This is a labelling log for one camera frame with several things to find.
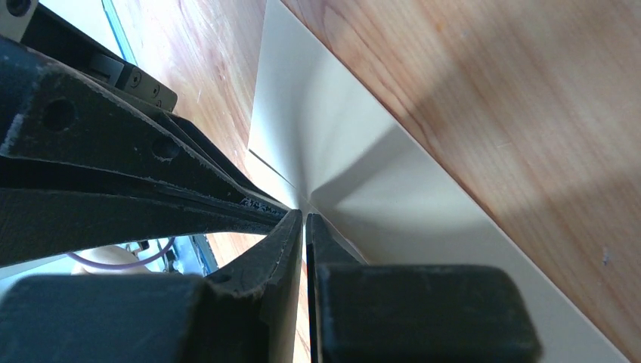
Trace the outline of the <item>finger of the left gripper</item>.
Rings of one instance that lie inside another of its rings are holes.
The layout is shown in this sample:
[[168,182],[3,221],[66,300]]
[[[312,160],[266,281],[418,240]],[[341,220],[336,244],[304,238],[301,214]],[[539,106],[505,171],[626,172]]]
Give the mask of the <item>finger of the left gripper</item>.
[[92,247],[215,232],[267,234],[280,208],[264,200],[198,205],[34,189],[1,190],[1,265]]
[[1,185],[136,196],[274,225],[260,191],[191,122],[1,40]]

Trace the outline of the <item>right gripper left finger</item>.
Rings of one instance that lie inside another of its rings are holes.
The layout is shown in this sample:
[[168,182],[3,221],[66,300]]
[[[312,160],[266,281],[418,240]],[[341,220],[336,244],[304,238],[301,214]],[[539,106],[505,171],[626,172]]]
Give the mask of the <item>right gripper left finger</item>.
[[3,362],[290,362],[302,214],[201,277],[31,275],[1,303]]

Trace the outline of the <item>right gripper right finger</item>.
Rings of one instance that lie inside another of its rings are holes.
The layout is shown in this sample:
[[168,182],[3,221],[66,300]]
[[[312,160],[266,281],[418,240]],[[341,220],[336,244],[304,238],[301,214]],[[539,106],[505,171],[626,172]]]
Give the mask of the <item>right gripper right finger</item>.
[[366,265],[305,224],[314,362],[536,362],[519,289],[483,265]]

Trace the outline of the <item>brown paper envelope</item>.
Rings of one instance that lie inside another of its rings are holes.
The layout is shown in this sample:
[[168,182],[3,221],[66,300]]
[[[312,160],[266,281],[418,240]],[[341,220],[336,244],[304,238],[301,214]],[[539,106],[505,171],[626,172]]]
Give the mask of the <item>brown paper envelope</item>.
[[544,362],[624,355],[281,2],[266,4],[249,150],[289,206],[370,263],[491,265],[519,288]]

